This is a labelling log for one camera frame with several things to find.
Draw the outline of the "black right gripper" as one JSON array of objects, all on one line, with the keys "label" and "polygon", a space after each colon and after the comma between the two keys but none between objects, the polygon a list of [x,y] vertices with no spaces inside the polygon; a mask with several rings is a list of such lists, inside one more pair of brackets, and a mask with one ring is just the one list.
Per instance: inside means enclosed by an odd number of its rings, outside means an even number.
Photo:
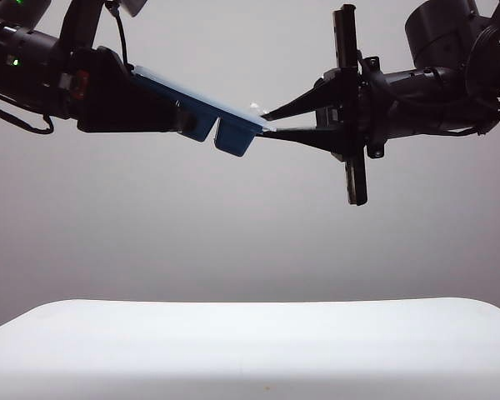
[{"label": "black right gripper", "polygon": [[279,128],[263,131],[262,138],[300,143],[331,153],[344,163],[348,202],[368,201],[365,147],[373,118],[370,79],[381,72],[378,57],[364,58],[358,50],[355,7],[344,4],[332,13],[337,66],[326,71],[312,89],[267,112],[277,121],[316,111],[319,127]]}]

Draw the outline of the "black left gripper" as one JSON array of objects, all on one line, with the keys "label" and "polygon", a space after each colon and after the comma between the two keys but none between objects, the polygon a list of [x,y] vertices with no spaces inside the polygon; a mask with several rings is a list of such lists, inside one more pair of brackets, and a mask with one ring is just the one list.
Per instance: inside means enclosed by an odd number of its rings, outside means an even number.
[{"label": "black left gripper", "polygon": [[85,133],[188,132],[197,117],[148,88],[106,47],[57,46],[56,116]]}]

